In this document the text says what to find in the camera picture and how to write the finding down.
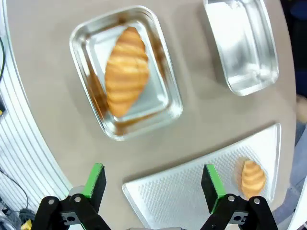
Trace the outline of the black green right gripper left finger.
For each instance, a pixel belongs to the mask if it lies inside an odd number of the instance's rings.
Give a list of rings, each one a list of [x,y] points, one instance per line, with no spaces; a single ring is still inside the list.
[[[84,230],[108,230],[110,227],[98,214],[106,187],[105,167],[95,163],[80,192],[65,199],[44,197],[32,223],[33,230],[68,230],[80,224]]]

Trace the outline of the person's hand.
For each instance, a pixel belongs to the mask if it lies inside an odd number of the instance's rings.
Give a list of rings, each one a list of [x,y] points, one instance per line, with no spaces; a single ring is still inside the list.
[[[304,96],[296,96],[296,117],[300,122],[307,122],[307,99]]]

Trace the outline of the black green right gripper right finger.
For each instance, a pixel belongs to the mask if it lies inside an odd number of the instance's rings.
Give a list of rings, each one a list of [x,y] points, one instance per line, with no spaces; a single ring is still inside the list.
[[[245,200],[227,194],[214,165],[204,165],[201,186],[210,213],[202,230],[224,230],[229,224],[238,225],[241,230],[278,229],[265,198],[253,196]]]

